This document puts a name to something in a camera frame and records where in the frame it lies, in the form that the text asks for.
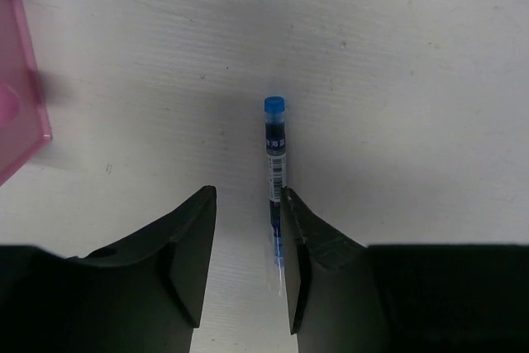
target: pink plastic box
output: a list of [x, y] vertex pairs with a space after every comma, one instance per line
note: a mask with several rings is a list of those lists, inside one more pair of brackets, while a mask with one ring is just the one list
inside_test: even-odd
[[0, 0], [0, 185], [50, 139], [22, 0]]

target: blue pen cap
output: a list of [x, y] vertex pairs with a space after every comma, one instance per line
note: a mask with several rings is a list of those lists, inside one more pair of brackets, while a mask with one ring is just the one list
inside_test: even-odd
[[264, 111], [272, 115], [284, 112], [283, 97], [268, 97], [264, 101]]

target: label on refill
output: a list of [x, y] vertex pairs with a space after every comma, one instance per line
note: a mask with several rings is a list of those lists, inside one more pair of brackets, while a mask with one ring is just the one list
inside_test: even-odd
[[268, 155], [268, 181], [270, 201], [281, 201], [281, 188], [287, 186], [286, 155]]

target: blue ink tube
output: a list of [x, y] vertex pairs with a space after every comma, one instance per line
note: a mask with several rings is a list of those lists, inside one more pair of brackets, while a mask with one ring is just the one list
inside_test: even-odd
[[281, 188], [287, 186], [287, 162], [284, 133], [284, 99], [268, 97], [264, 101], [266, 156], [268, 160], [270, 223], [274, 242], [274, 259], [283, 265], [281, 244]]

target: black plastic part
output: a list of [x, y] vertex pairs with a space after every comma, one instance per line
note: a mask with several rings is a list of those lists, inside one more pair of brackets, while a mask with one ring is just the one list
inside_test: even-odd
[[2, 351], [189, 352], [200, 324], [217, 194], [86, 258], [0, 247]]
[[529, 351], [529, 247], [364, 248], [292, 189], [281, 210], [300, 353]]

